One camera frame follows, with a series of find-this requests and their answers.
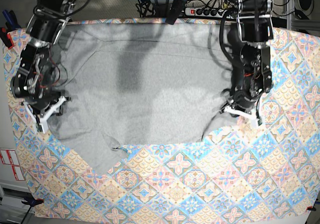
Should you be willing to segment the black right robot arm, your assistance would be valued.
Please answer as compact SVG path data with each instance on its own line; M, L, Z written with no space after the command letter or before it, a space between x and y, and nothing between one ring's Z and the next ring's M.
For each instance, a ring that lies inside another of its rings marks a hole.
M23 99L33 115L43 115L62 96L52 89L60 79L60 70L52 60L51 48L70 20L76 1L37 0L33 9L26 29L29 41L10 83L12 96Z

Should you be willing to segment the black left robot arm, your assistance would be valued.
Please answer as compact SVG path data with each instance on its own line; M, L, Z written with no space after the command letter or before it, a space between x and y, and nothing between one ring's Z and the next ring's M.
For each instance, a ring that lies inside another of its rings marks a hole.
M220 21L219 45L223 54L236 68L238 82L221 110L249 113L258 106L260 97L273 87L271 51L268 41L273 39L271 12L273 0L235 0ZM225 23L236 16L239 41L242 44L239 57L234 58L224 43Z

